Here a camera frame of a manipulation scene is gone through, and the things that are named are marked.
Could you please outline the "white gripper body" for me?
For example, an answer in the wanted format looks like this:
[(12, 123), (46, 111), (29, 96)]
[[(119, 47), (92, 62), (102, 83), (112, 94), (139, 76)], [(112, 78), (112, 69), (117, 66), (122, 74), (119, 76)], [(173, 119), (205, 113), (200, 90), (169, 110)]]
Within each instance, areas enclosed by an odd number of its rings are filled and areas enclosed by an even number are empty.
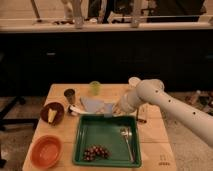
[(115, 114), (130, 114), (138, 108), (138, 96), (135, 91), (126, 92), (113, 106)]

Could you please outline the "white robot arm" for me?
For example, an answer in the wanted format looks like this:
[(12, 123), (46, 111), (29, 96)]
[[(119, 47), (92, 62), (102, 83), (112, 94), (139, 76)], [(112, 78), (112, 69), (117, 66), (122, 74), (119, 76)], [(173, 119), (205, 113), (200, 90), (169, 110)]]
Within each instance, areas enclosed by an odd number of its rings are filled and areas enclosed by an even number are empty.
[(135, 112), (143, 103), (150, 103), (171, 114), (195, 135), (213, 148), (213, 116), (183, 103), (164, 91), (159, 79), (140, 80), (125, 92), (113, 106), (116, 114)]

